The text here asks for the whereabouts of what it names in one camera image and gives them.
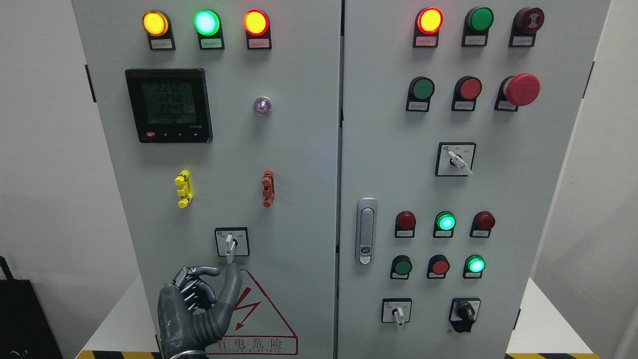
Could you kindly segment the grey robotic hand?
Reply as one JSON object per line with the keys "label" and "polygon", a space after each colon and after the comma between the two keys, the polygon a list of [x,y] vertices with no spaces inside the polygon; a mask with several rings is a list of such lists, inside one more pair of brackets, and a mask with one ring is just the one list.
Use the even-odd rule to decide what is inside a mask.
{"label": "grey robotic hand", "polygon": [[159,294],[159,344],[166,355],[187,350],[203,350],[220,341],[228,331],[233,309],[242,286],[236,263],[228,264],[220,295],[201,275],[217,276],[221,270],[210,266],[183,267],[173,282]]}

